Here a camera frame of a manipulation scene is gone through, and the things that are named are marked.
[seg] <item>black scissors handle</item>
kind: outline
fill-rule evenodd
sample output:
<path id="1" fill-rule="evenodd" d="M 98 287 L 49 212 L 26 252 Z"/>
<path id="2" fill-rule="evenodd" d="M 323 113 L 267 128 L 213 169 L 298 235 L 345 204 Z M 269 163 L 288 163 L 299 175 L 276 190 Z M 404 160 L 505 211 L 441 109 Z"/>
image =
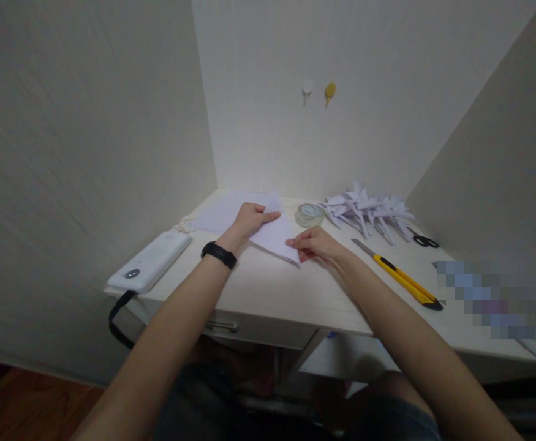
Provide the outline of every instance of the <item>black scissors handle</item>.
<path id="1" fill-rule="evenodd" d="M 418 235 L 413 230 L 411 230 L 409 227 L 407 227 L 408 230 L 414 234 L 413 240 L 417 242 L 422 247 L 431 247 L 431 248 L 439 248 L 439 244 L 435 242 L 432 239 L 426 238 L 425 236 Z"/>

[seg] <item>white paper crane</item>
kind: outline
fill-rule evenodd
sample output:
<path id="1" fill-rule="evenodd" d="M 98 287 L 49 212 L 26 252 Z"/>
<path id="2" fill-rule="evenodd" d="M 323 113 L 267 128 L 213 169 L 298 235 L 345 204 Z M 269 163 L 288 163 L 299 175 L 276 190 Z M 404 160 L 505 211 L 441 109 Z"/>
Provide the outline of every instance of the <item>white paper crane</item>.
<path id="1" fill-rule="evenodd" d="M 361 232 L 364 239 L 372 236 L 372 231 L 369 229 L 371 225 L 388 243 L 394 245 L 394 239 L 388 228 L 390 225 L 405 241 L 412 241 L 402 220 L 414 220 L 415 216 L 409 213 L 404 200 L 396 196 L 368 197 L 364 185 L 354 181 L 353 191 L 328 197 L 326 202 L 319 205 L 337 228 L 341 228 L 340 221 L 343 221 Z"/>

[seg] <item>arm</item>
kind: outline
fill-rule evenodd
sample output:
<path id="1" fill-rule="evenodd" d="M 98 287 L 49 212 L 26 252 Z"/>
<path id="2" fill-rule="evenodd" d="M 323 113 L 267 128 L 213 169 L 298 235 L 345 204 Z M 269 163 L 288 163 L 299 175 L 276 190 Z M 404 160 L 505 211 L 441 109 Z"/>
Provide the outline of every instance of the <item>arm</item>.
<path id="1" fill-rule="evenodd" d="M 245 203 L 216 241 L 237 254 L 249 236 L 280 213 Z M 213 312 L 229 268 L 206 255 L 145 328 L 121 370 L 75 434 L 76 439 L 147 439 L 157 414 Z"/>
<path id="2" fill-rule="evenodd" d="M 521 440 L 457 354 L 359 257 L 320 227 L 287 241 L 301 262 L 316 256 L 347 284 L 384 347 L 455 439 Z"/>

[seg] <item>wall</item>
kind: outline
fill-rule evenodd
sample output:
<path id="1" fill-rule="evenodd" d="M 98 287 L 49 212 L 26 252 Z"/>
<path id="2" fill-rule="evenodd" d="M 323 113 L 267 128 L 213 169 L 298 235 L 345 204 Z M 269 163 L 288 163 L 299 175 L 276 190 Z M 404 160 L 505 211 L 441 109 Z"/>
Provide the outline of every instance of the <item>wall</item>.
<path id="1" fill-rule="evenodd" d="M 406 197 L 536 0 L 193 0 L 219 187 Z M 303 108 L 303 80 L 316 82 Z M 327 110 L 325 86 L 337 93 Z"/>
<path id="2" fill-rule="evenodd" d="M 215 188 L 189 0 L 0 1 L 0 361 L 109 381 L 106 280 Z"/>
<path id="3" fill-rule="evenodd" d="M 407 203 L 454 258 L 536 274 L 536 14 Z"/>

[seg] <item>wooden floor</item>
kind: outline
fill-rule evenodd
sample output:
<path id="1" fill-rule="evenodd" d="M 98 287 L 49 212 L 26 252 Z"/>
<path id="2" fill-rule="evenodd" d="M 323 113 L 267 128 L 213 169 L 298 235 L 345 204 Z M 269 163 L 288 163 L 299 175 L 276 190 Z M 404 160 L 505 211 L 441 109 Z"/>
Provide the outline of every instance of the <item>wooden floor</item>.
<path id="1" fill-rule="evenodd" d="M 67 440 L 103 392 L 13 368 L 0 380 L 0 440 Z"/>

